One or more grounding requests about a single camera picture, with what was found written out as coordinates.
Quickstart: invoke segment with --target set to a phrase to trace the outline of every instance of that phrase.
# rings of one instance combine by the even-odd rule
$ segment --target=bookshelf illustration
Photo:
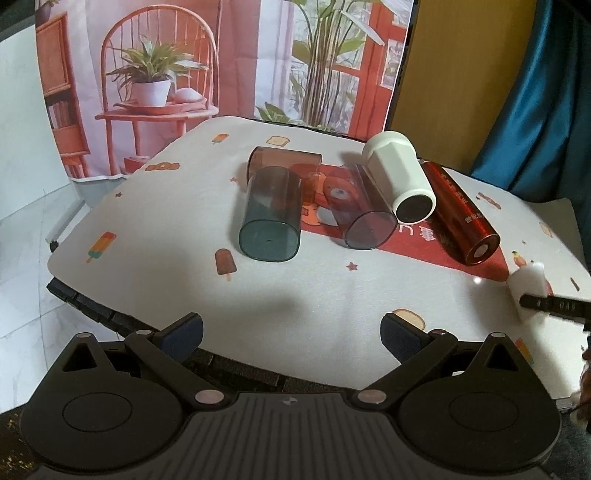
[[[47,116],[61,162],[70,177],[88,178],[84,159],[90,153],[74,82],[67,14],[37,28],[37,55]]]

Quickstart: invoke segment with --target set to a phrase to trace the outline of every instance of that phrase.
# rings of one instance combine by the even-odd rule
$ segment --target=teal curtain
[[[472,176],[530,202],[568,198],[591,266],[591,24],[538,0],[521,71]]]

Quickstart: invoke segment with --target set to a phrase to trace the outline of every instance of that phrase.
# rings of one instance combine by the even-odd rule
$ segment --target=white tablecloth
[[[251,151],[268,142],[320,153],[327,165],[359,160],[363,148],[301,128],[209,120],[151,162],[179,163],[177,169],[144,167],[106,196],[52,255],[49,270],[92,300],[156,329],[198,312],[205,327],[202,348],[312,381],[363,388],[396,367],[381,344],[379,324],[386,312],[407,309],[423,318],[426,330],[443,328],[460,340],[482,341],[503,331],[525,345],[554,398],[576,390],[586,343],[581,326],[554,318],[536,327],[521,324],[505,282],[478,276],[478,270],[467,273],[379,249],[354,251],[308,231],[289,262],[245,257],[238,248],[245,167]],[[451,174],[478,198],[501,235],[509,272],[522,260],[541,261],[556,295],[591,297],[585,267],[527,203]],[[556,217],[556,205],[550,210]],[[558,211],[562,223],[572,225],[570,206],[561,203]],[[116,238],[100,258],[87,262],[105,232]],[[428,235],[422,234],[401,228],[392,241],[427,248]],[[216,271],[221,248],[236,262],[231,281]]]

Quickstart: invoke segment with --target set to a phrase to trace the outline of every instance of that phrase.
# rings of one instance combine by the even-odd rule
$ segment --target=red metal can
[[[423,161],[421,166],[437,198],[434,214],[455,240],[462,261],[488,260],[501,244],[499,234],[441,165]]]

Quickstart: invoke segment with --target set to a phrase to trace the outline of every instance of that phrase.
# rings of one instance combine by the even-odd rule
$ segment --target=metal rivet
[[[386,401],[388,396],[381,390],[363,390],[359,392],[357,398],[363,403],[371,403],[372,405],[379,405]]]
[[[195,400],[205,405],[215,405],[224,399],[224,394],[219,390],[201,390],[195,395]]]

